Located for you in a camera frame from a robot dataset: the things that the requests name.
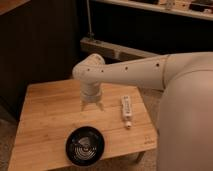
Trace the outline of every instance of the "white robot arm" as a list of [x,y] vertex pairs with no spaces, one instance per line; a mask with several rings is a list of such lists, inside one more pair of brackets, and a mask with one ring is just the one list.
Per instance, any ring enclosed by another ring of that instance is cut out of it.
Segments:
[[213,52],[161,55],[105,65],[92,54],[73,69],[82,100],[101,99],[100,83],[164,90],[159,108],[159,171],[213,170]]

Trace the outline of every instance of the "speckled floor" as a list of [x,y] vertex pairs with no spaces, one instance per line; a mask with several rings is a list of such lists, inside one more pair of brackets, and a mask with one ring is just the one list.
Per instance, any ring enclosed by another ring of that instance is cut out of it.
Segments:
[[[153,123],[156,122],[159,99],[162,95],[159,91],[141,89],[141,94],[145,106],[151,116]],[[0,171],[7,171],[11,155],[11,149],[15,139],[17,126],[0,119]],[[138,164],[134,163],[137,154],[117,157],[104,161],[99,161],[93,166],[79,168],[57,169],[57,171],[155,171],[156,170],[156,150],[147,151]]]

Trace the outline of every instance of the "black plate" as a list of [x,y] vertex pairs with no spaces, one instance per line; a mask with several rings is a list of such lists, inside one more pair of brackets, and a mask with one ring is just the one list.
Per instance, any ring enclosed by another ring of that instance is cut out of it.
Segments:
[[95,128],[76,129],[67,139],[68,158],[78,166],[89,166],[100,159],[104,151],[104,138]]

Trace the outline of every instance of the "wooden tabletop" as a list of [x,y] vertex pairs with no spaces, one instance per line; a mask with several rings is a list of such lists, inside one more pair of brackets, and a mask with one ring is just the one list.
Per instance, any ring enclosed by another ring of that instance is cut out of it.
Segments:
[[[65,80],[28,87],[9,171],[39,171],[71,166],[65,154],[67,137],[81,126],[97,128],[104,136],[101,159],[156,148],[156,132],[137,87],[102,84],[103,110],[88,104],[82,110],[80,84]],[[132,100],[132,128],[121,117],[122,95]]]

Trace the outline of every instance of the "table leg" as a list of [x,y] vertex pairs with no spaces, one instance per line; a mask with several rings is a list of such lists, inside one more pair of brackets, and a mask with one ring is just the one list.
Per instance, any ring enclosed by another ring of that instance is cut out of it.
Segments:
[[139,163],[141,161],[141,159],[143,158],[144,154],[145,154],[145,151],[138,153],[138,156],[137,156],[135,162]]

